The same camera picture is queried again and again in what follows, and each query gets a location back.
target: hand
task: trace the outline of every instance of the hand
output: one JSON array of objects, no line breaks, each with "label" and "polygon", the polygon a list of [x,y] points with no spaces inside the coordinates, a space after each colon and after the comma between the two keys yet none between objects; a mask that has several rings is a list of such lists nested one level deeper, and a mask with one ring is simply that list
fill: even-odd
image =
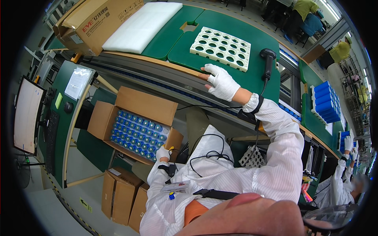
[{"label": "hand", "polygon": [[212,74],[199,74],[200,78],[205,79],[214,85],[214,87],[205,85],[205,87],[209,90],[209,93],[217,98],[231,102],[235,93],[240,88],[240,85],[234,81],[231,75],[229,75],[225,69],[213,64],[205,64],[205,67],[201,67],[201,70]]},{"label": "hand", "polygon": [[353,147],[353,139],[351,136],[346,136],[344,139],[344,150],[351,151]]},{"label": "hand", "polygon": [[351,152],[352,152],[352,161],[356,161],[357,154],[358,154],[357,148],[353,148]]},{"label": "hand", "polygon": [[159,161],[168,162],[169,161],[169,150],[166,150],[164,147],[160,147],[156,151],[156,159],[159,160]]}]

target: yellow sticky note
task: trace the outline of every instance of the yellow sticky note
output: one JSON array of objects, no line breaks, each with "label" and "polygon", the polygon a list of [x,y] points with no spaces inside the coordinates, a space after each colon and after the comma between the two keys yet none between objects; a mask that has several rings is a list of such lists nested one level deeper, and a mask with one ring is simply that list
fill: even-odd
[{"label": "yellow sticky note", "polygon": [[62,94],[59,93],[58,94],[58,98],[55,101],[55,107],[56,107],[56,109],[59,109],[59,105],[60,105],[60,102],[62,101],[62,98],[63,98]]}]

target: cardboard box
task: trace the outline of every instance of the cardboard box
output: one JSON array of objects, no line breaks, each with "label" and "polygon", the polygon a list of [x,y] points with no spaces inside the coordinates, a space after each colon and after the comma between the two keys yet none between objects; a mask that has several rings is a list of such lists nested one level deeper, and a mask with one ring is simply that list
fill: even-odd
[{"label": "cardboard box", "polygon": [[98,56],[106,40],[143,5],[143,0],[80,0],[53,30],[68,49]]},{"label": "cardboard box", "polygon": [[149,188],[150,186],[146,183],[139,187],[130,215],[129,226],[138,233],[142,217],[146,213],[147,190]]},{"label": "cardboard box", "polygon": [[142,183],[143,181],[135,174],[121,167],[105,170],[102,185],[102,212],[114,222],[128,225],[137,189]]},{"label": "cardboard box", "polygon": [[[107,102],[96,102],[87,131],[127,156],[144,164],[153,165],[153,161],[110,141],[115,117],[118,116],[118,110],[123,109],[171,127],[177,105],[175,102],[121,86],[114,105]],[[184,136],[180,132],[171,127],[166,146],[179,149],[183,138]],[[171,162],[176,160],[177,154],[178,152],[172,152]]]}]

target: worker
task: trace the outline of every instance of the worker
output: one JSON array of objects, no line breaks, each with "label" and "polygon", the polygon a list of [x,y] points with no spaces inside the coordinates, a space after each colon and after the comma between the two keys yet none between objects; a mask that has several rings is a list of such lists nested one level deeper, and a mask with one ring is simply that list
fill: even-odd
[{"label": "worker", "polygon": [[315,14],[309,13],[306,16],[305,21],[301,25],[301,29],[304,33],[304,37],[309,38],[315,34],[316,31],[323,29],[323,24],[320,19],[323,19],[323,13],[317,10]]},{"label": "worker", "polygon": [[346,59],[349,56],[349,50],[351,48],[352,40],[349,36],[345,36],[344,42],[339,40],[336,47],[323,53],[316,61],[322,69],[328,69],[330,65],[340,63],[341,60]]},{"label": "worker", "polygon": [[264,14],[261,15],[261,19],[265,21],[274,11],[276,15],[274,16],[273,22],[277,23],[279,21],[279,15],[282,15],[292,3],[293,0],[270,0]]},{"label": "worker", "polygon": [[[241,88],[223,68],[206,64],[201,70],[211,73],[199,75],[212,83],[205,85],[209,93],[240,103],[245,113],[254,114],[262,122],[271,140],[267,164],[261,168],[234,168],[225,136],[210,124],[202,109],[191,107],[186,114],[191,153],[187,163],[176,164],[174,176],[170,178],[167,169],[170,169],[172,151],[162,147],[156,152],[153,167],[133,166],[133,172],[150,185],[140,234],[303,235],[297,202],[301,192],[304,139],[298,123],[274,101]],[[161,192],[167,181],[182,186],[181,182],[186,180],[187,189],[183,192]],[[212,190],[212,193],[194,194],[200,190]]]},{"label": "worker", "polygon": [[64,0],[63,14],[65,14],[69,9],[75,5],[74,1]]},{"label": "worker", "polygon": [[[352,178],[352,182],[350,181],[350,175],[358,155],[358,146],[352,148],[353,139],[350,136],[346,136],[344,142],[345,152],[343,158],[338,160],[335,173],[318,185],[312,203],[314,207],[324,208],[344,205],[349,202],[357,203],[361,193],[367,191],[369,187],[369,178],[364,174],[358,174]],[[344,176],[342,176],[346,165],[345,160],[349,159],[350,152],[352,153],[352,161]]]},{"label": "worker", "polygon": [[287,39],[290,43],[293,43],[292,38],[305,21],[307,15],[310,12],[315,13],[318,9],[319,6],[312,0],[298,0],[294,4],[293,11],[291,12],[289,19],[283,28],[285,39]]}]

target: worker in yellow shirt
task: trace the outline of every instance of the worker in yellow shirt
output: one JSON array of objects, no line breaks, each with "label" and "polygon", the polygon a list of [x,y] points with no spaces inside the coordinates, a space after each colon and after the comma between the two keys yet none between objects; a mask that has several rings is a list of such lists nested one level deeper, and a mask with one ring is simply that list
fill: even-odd
[{"label": "worker in yellow shirt", "polygon": [[349,56],[351,44],[352,40],[349,36],[346,36],[345,42],[339,40],[339,44],[336,47],[323,53],[316,61],[322,69],[327,69],[330,65],[339,63]]},{"label": "worker in yellow shirt", "polygon": [[294,4],[293,11],[282,29],[282,31],[285,33],[285,39],[287,39],[290,43],[293,43],[292,38],[305,21],[306,16],[310,12],[315,13],[318,9],[319,6],[312,0],[298,0]]}]

